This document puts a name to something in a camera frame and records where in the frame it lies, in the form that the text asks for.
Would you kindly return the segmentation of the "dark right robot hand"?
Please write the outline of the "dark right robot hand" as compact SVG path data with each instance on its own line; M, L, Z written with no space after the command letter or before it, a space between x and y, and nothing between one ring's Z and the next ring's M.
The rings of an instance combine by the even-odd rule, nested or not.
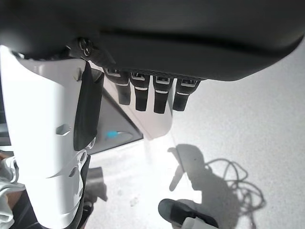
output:
M236 81L289 55L302 0L3 0L1 108L12 152L77 153L96 138L103 81L119 102L183 111L204 80Z

